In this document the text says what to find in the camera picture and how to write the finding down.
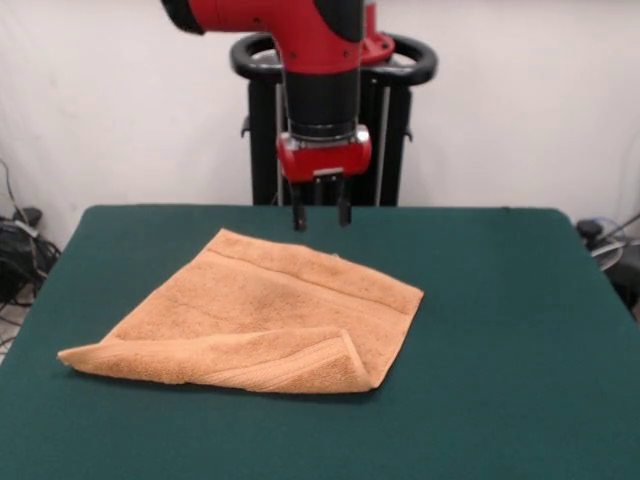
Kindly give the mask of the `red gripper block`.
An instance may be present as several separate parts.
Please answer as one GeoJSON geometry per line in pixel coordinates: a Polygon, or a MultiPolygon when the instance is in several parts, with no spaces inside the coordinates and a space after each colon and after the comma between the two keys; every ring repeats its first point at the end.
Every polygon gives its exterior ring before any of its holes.
{"type": "MultiPolygon", "coordinates": [[[[342,140],[329,142],[303,141],[282,133],[276,143],[281,171],[288,181],[313,181],[316,177],[364,173],[370,165],[372,142],[368,128],[359,125],[355,133],[342,140]]],[[[306,213],[301,184],[290,184],[294,230],[306,230],[306,213]]],[[[337,195],[338,219],[341,227],[351,224],[351,179],[341,177],[337,195]]]]}

